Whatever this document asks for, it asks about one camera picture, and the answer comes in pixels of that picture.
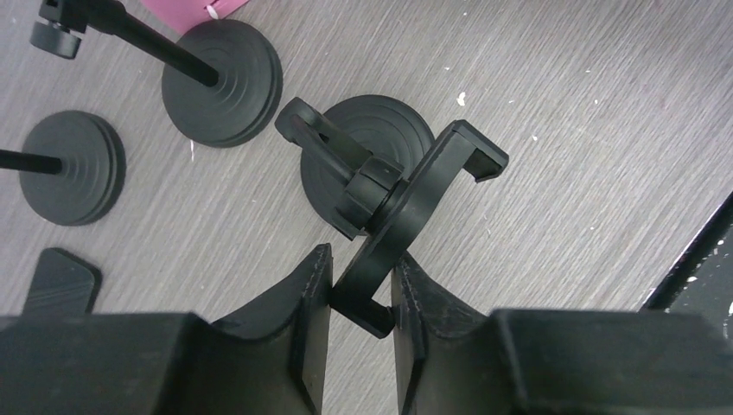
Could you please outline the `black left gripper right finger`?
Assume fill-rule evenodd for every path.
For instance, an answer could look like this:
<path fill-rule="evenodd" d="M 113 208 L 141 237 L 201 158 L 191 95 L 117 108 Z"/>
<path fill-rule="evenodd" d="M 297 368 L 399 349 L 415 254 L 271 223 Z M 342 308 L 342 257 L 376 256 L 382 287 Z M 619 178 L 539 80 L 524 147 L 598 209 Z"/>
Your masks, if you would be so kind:
<path fill-rule="evenodd" d="M 473 309 L 410 255 L 392 274 L 403 414 L 729 414 L 732 348 L 700 316 Z"/>

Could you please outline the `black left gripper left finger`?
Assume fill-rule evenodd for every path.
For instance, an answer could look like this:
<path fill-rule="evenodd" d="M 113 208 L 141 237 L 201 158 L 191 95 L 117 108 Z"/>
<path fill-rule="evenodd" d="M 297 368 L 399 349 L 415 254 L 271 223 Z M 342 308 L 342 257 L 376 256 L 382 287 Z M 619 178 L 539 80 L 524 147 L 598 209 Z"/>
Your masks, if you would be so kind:
<path fill-rule="evenodd" d="M 318 414 L 333 256 L 208 322 L 193 312 L 3 316 L 4 414 Z"/>

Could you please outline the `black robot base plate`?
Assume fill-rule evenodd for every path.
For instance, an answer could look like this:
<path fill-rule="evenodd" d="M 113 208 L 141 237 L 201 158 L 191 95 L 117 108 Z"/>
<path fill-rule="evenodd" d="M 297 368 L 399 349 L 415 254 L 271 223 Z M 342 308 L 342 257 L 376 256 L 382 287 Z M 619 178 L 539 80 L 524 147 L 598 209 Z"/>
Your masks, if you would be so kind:
<path fill-rule="evenodd" d="M 710 216 L 641 307 L 700 315 L 725 339 L 732 339 L 731 196 Z"/>

